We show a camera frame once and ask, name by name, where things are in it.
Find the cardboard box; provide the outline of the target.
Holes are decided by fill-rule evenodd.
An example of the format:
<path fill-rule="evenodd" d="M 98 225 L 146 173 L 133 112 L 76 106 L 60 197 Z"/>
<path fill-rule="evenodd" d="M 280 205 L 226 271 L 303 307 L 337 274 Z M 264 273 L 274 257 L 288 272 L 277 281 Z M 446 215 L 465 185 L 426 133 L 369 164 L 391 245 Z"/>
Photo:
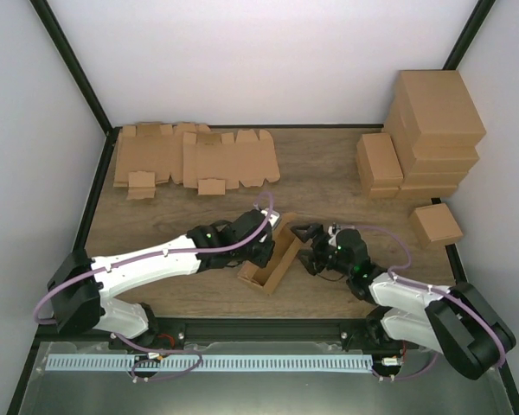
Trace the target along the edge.
<path fill-rule="evenodd" d="M 290 223 L 296 218 L 295 213 L 281 215 L 280 223 L 272 234 L 275 246 L 271 259 L 264 268 L 245 262 L 237 274 L 240 281 L 268 296 L 273 294 L 304 245 L 291 231 Z"/>

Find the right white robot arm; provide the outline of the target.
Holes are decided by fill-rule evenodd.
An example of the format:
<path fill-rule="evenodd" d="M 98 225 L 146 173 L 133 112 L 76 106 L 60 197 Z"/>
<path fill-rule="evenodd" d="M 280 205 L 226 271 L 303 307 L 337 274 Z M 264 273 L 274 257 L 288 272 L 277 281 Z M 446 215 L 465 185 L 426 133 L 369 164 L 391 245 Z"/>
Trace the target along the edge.
<path fill-rule="evenodd" d="M 415 343 L 442 355 L 470 380 L 505 363 L 516 337 L 474 285 L 432 285 L 404 278 L 398 273 L 400 266 L 383 268 L 370 258 L 360 231 L 337 224 L 292 227 L 311 245 L 298 255 L 311 275 L 335 271 L 357 299 L 375 306 L 367 327 L 373 346 Z"/>

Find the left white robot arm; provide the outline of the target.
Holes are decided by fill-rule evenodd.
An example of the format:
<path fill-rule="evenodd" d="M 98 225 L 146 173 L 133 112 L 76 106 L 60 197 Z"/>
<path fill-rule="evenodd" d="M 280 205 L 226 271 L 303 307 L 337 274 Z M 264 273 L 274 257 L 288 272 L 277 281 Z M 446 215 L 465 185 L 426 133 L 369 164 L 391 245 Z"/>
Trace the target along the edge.
<path fill-rule="evenodd" d="M 264 267 L 275 242 L 279 213 L 254 208 L 234 221 L 198 226 L 160 246 L 110 257 L 70 253 L 48 282 L 53 324 L 62 335 L 91 329 L 131 340 L 141 349 L 159 339 L 159 324 L 146 303 L 127 303 L 119 295 L 162 279 L 189 276 L 250 262 Z"/>

